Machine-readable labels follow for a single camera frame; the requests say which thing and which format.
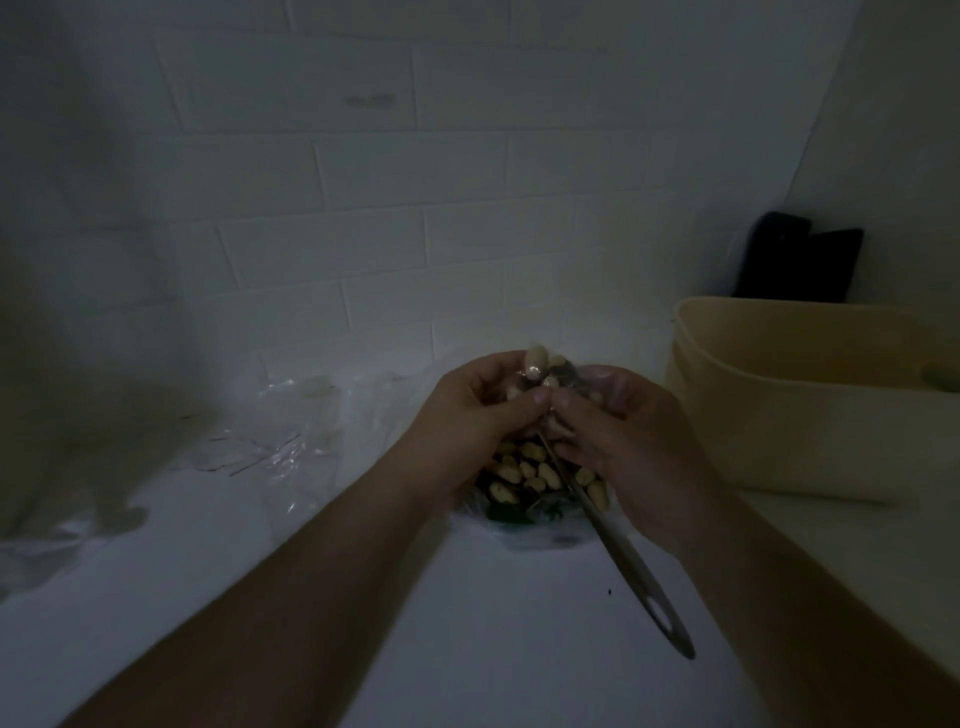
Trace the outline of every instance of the forearm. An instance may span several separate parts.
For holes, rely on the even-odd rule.
[[[719,506],[681,555],[786,725],[956,725],[953,680],[746,504]]]
[[[67,721],[302,725],[328,710],[343,650],[428,515],[388,459]]]

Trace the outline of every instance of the left hand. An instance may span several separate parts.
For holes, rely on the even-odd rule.
[[[531,425],[550,408],[550,390],[545,387],[486,404],[505,377],[520,371],[523,354],[490,354],[445,374],[384,456],[432,508],[448,508],[454,492],[472,482],[504,437]]]

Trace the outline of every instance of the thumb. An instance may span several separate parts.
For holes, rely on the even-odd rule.
[[[553,408],[577,431],[581,442],[600,452],[610,452],[621,440],[620,422],[572,389],[557,390]]]
[[[531,425],[540,415],[550,409],[550,390],[534,387],[514,400],[486,407],[498,437]]]

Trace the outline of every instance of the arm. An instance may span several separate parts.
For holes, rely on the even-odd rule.
[[[556,393],[578,432],[558,453],[680,560],[782,724],[960,724],[960,686],[733,493],[672,395],[626,370],[585,376],[610,414]]]
[[[522,352],[444,376],[365,475],[220,598],[67,719],[81,726],[302,726],[336,707],[344,655],[420,528],[549,406],[541,388],[484,406]]]

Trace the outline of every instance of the right hand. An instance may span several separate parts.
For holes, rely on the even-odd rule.
[[[555,392],[553,408],[577,432],[575,441],[557,444],[557,454],[603,476],[637,530],[680,557],[735,496],[676,397],[619,367],[578,372],[603,394],[607,411],[572,389]]]

